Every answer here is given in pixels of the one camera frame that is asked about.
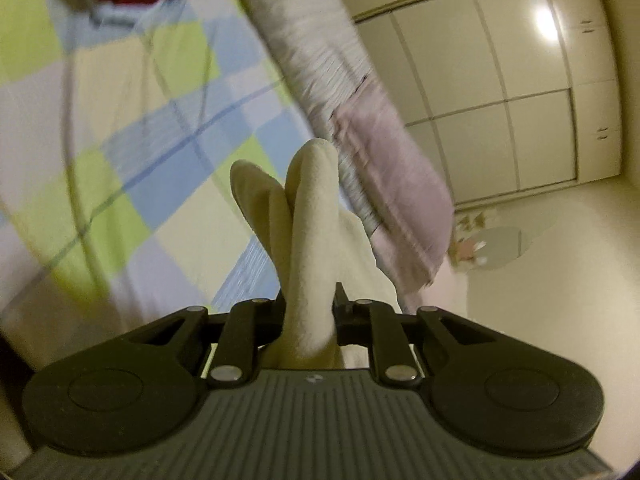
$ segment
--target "plaid bedspread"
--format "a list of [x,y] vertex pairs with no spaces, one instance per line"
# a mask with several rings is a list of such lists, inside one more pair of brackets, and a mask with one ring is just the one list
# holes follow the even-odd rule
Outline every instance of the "plaid bedspread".
[[41,367],[190,304],[278,281],[230,193],[312,137],[239,0],[135,27],[0,0],[0,330]]

